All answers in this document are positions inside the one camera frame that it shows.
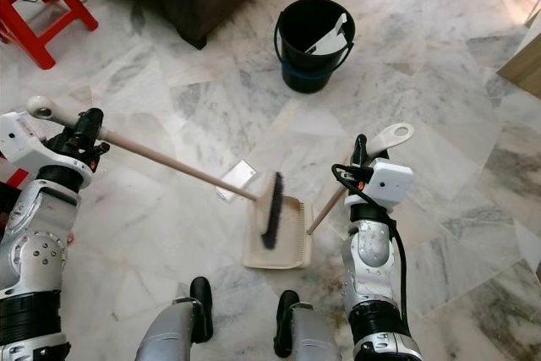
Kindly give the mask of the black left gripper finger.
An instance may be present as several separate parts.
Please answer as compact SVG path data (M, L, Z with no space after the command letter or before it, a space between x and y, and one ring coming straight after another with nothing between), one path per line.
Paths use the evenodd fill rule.
M104 112L98 107L90 107L85 112L79 113L74 125L74 137L80 144L93 144L100 139L103 120Z

